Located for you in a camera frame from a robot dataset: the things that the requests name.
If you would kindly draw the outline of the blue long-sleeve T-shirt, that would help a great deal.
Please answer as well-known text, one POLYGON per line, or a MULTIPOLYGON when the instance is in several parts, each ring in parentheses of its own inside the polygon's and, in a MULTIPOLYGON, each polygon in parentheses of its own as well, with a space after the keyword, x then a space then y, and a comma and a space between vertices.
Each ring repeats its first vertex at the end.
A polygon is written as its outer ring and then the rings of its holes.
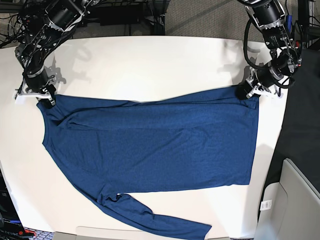
POLYGON ((205 223, 154 213, 133 193, 248 185, 259 99, 234 86, 154 102, 57 95, 37 104, 43 145, 67 180, 103 213, 139 230, 202 240, 205 223))

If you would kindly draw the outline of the red and black clamp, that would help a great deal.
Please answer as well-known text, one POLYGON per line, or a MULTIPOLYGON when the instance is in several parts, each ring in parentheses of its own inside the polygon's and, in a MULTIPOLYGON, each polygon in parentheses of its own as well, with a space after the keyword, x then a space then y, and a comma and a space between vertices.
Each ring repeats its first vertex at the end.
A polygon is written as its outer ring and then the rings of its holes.
POLYGON ((302 49, 302 44, 301 44, 301 41, 300 40, 296 40, 294 42, 294 47, 297 51, 300 51, 302 49))

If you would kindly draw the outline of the black box with red label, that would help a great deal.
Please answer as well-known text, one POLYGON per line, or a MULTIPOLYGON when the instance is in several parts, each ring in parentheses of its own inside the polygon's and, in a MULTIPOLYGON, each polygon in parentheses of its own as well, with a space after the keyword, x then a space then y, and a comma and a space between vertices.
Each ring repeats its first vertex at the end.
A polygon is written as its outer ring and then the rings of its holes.
POLYGON ((4 177, 0 173, 0 239, 22 240, 23 235, 23 227, 10 197, 4 177))

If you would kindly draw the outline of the grey plastic bin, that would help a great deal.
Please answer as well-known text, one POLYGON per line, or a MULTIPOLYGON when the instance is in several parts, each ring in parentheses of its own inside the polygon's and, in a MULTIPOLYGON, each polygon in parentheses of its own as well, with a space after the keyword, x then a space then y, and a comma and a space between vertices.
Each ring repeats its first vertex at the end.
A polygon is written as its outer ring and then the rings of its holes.
POLYGON ((320 193, 289 158, 260 203, 255 240, 318 240, 320 193))

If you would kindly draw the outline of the blue handled tool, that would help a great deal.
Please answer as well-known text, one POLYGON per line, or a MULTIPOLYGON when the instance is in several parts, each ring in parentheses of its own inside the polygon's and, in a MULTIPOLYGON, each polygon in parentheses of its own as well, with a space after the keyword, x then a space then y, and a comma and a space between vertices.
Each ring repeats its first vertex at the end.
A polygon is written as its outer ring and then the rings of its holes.
POLYGON ((294 33, 294 27, 293 27, 293 21, 292 21, 292 15, 288 14, 285 17, 285 24, 288 30, 288 34, 290 36, 290 38, 293 38, 293 33, 294 33))

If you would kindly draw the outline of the black cloth side table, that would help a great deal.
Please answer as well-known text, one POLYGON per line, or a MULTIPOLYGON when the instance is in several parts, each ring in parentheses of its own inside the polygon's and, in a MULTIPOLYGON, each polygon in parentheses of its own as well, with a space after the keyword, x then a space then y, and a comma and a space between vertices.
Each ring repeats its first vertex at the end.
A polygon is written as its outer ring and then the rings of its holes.
POLYGON ((288 90, 279 138, 265 186, 279 182, 283 161, 289 158, 318 190, 320 188, 320 53, 302 51, 302 66, 288 90))

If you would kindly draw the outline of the grey tray at table edge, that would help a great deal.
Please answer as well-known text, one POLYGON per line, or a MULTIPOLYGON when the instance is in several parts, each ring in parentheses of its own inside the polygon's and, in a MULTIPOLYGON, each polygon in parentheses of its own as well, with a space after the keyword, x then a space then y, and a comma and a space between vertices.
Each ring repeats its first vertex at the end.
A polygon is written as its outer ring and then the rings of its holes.
POLYGON ((78 226, 75 234, 58 232, 53 234, 53 240, 177 240, 141 230, 119 230, 78 226))

